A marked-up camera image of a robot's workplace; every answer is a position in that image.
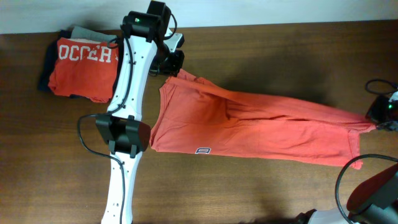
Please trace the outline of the salmon red t-shirt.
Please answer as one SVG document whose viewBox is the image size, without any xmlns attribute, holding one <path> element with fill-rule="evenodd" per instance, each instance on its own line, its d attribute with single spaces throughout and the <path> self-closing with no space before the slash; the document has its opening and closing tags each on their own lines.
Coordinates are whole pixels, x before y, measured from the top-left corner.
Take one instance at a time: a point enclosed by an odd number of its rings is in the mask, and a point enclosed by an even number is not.
<svg viewBox="0 0 398 224">
<path fill-rule="evenodd" d="M 226 90 L 181 71 L 160 88 L 150 146 L 157 152 L 343 166 L 360 154 L 363 116 L 284 96 Z"/>
</svg>

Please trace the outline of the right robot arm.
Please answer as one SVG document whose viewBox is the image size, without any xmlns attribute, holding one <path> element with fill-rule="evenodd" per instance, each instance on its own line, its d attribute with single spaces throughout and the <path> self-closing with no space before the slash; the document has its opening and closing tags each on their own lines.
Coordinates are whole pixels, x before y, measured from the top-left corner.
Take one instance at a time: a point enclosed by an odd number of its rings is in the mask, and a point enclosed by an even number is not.
<svg viewBox="0 0 398 224">
<path fill-rule="evenodd" d="M 393 166 L 359 184 L 351 193 L 347 204 L 340 203 L 340 183 L 348 167 L 354 162 L 376 158 L 391 161 Z M 336 208 L 310 210 L 297 215 L 293 224 L 397 224 L 397 158 L 380 154 L 363 154 L 347 162 L 335 182 Z"/>
</svg>

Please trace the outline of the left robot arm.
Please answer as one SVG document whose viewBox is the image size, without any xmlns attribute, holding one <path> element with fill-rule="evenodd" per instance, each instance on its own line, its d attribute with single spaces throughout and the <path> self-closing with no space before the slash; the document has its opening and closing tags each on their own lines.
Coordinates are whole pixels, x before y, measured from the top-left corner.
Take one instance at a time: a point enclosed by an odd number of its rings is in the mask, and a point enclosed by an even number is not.
<svg viewBox="0 0 398 224">
<path fill-rule="evenodd" d="M 132 223 L 132 196 L 139 161 L 149 145 L 150 126 L 142 122 L 149 75 L 176 76 L 182 68 L 183 34 L 169 29 L 175 16 L 164 2 L 151 1 L 145 13 L 131 11 L 121 24 L 123 56 L 114 96 L 95 125 L 111 161 L 102 223 Z"/>
</svg>

